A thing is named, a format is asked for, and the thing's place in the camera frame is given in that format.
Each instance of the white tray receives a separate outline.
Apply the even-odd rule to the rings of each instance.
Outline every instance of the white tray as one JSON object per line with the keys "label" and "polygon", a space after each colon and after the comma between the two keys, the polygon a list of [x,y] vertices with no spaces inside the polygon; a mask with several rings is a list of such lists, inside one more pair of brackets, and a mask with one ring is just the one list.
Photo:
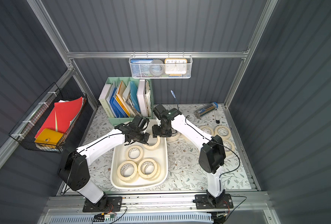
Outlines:
{"label": "white tray", "polygon": [[[150,133],[149,135],[149,140],[148,143],[151,143],[154,141],[154,143],[156,142],[156,139],[153,139],[153,135],[152,135],[152,126],[157,124],[156,120],[151,119],[149,121],[148,127],[146,129],[147,133]],[[123,163],[124,161],[126,161],[126,150],[130,147],[130,146],[141,146],[143,149],[143,153],[144,153],[144,157],[143,159],[153,159],[154,161],[156,161],[159,166],[160,166],[160,175],[157,179],[155,180],[145,180],[141,177],[136,177],[138,178],[135,182],[133,183],[126,183],[121,181],[118,177],[117,177],[117,168],[118,166]],[[156,150],[150,151],[147,150],[146,148],[143,147],[142,143],[136,142],[133,143],[132,145],[129,146],[124,146],[123,145],[119,145],[116,146],[114,148],[114,152],[113,152],[113,158],[112,158],[112,165],[111,165],[111,183],[115,188],[118,189],[125,189],[125,190],[135,190],[135,189],[144,189],[144,188],[148,188],[148,187],[154,187],[157,186],[161,183],[163,183],[165,181],[165,179],[167,178],[168,175],[168,151],[167,151],[167,141],[166,138],[160,138],[160,144],[158,146],[158,148]]]}

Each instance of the gray wall panel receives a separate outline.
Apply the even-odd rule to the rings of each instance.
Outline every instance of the gray wall panel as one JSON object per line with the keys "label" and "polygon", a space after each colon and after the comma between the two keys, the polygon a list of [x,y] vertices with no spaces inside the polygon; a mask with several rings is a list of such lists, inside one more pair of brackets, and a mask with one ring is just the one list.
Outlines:
{"label": "gray wall panel", "polygon": [[43,3],[70,51],[245,51],[266,1]]}
{"label": "gray wall panel", "polygon": [[280,221],[331,222],[331,1],[278,3],[230,112]]}
{"label": "gray wall panel", "polygon": [[[131,76],[128,59],[75,59],[86,82],[98,99],[108,77]],[[224,102],[241,63],[240,58],[195,58],[189,79],[153,79],[155,103]]]}
{"label": "gray wall panel", "polygon": [[38,96],[66,70],[26,1],[0,1],[0,147]]}
{"label": "gray wall panel", "polygon": [[[28,3],[0,1],[0,147],[38,96],[65,71]],[[72,80],[68,86],[78,88]],[[84,128],[90,118],[89,112],[85,115],[79,124]],[[71,136],[81,139],[82,134]],[[48,197],[56,194],[61,183],[56,175],[59,160],[60,154],[22,147],[14,151],[0,169],[0,223],[37,222]]]}

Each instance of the floral table surface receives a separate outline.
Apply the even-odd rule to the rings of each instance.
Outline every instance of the floral table surface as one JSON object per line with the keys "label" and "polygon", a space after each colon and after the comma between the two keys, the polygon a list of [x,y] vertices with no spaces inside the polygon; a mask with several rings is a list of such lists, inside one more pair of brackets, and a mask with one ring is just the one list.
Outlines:
{"label": "floral table surface", "polygon": [[[166,109],[171,109],[176,105],[164,105]],[[194,111],[203,105],[200,104],[180,104],[179,110],[185,115],[190,115],[188,120],[196,126],[209,126],[215,130],[216,126],[224,125],[229,127],[224,111],[218,109],[220,124],[215,123],[215,113],[210,112],[201,119],[194,116]],[[109,123],[108,117],[100,106],[95,114],[90,129],[83,144],[110,132],[114,127]],[[199,150],[192,142],[184,139],[183,136],[178,141],[167,142],[168,147],[168,176],[166,180],[158,186],[140,189],[140,191],[172,191],[172,190],[204,190],[207,188],[206,172],[198,164]],[[111,184],[111,163],[114,149],[95,160],[88,168],[91,179],[103,191],[127,191],[115,188]],[[230,171],[235,169],[239,160],[235,155],[226,157],[223,170]],[[243,164],[240,163],[239,169],[232,173],[222,175],[222,184],[225,189],[251,189]]]}

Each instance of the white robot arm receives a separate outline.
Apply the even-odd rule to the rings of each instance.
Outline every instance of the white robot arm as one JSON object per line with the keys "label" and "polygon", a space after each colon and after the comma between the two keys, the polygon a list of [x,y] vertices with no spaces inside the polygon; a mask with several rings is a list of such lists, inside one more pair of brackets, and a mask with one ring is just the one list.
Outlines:
{"label": "white robot arm", "polygon": [[[149,119],[136,116],[128,124],[119,124],[108,134],[80,146],[76,151],[65,151],[62,155],[58,175],[74,191],[78,191],[90,202],[96,204],[104,197],[103,191],[90,179],[88,166],[101,155],[125,142],[138,141],[147,144],[149,134],[144,126]],[[107,205],[107,197],[97,207]]]}
{"label": "white robot arm", "polygon": [[208,202],[212,205],[222,202],[225,191],[220,184],[220,176],[225,151],[221,137],[203,132],[175,108],[166,110],[163,105],[157,105],[153,112],[159,120],[158,125],[152,127],[153,137],[170,137],[172,128],[187,137],[199,149],[199,164],[207,172]]}

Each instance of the clock face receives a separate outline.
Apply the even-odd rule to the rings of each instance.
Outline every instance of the clock face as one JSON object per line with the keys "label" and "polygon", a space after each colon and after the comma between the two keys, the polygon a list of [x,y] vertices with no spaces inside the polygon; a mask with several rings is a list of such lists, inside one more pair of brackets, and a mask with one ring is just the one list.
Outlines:
{"label": "clock face", "polygon": [[187,72],[187,60],[182,58],[168,58],[164,61],[166,74],[185,74]]}

